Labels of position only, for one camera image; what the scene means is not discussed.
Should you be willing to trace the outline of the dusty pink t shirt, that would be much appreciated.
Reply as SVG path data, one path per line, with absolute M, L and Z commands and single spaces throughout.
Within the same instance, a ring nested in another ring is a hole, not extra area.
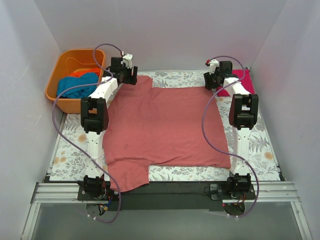
M 216 100 L 204 87 L 153 87 L 140 76 L 121 86 L 108 115 L 103 150 L 113 190 L 148 184 L 151 165 L 231 166 Z

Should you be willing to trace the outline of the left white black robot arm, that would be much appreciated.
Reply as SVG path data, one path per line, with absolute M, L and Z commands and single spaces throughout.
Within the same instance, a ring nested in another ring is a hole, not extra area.
M 107 195 L 103 138 L 109 125 L 107 101 L 121 84 L 137 83 L 138 67 L 133 66 L 133 55 L 112 57 L 110 66 L 103 73 L 100 84 L 93 93 L 80 101 L 80 123 L 86 135 L 87 153 L 90 155 L 83 182 L 83 192 L 95 200 Z

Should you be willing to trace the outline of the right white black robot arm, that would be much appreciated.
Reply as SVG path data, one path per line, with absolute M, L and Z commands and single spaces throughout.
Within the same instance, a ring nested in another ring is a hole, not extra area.
M 209 59 L 205 65 L 209 71 L 204 73 L 205 88 L 207 90 L 225 90 L 232 97 L 228 121 L 232 127 L 233 153 L 229 177 L 223 183 L 212 184 L 209 192 L 213 200 L 230 197 L 236 204 L 245 200 L 246 193 L 252 193 L 251 174 L 248 166 L 249 139 L 258 119 L 257 94 L 251 93 L 241 84 L 242 77 L 233 74 L 231 61 Z

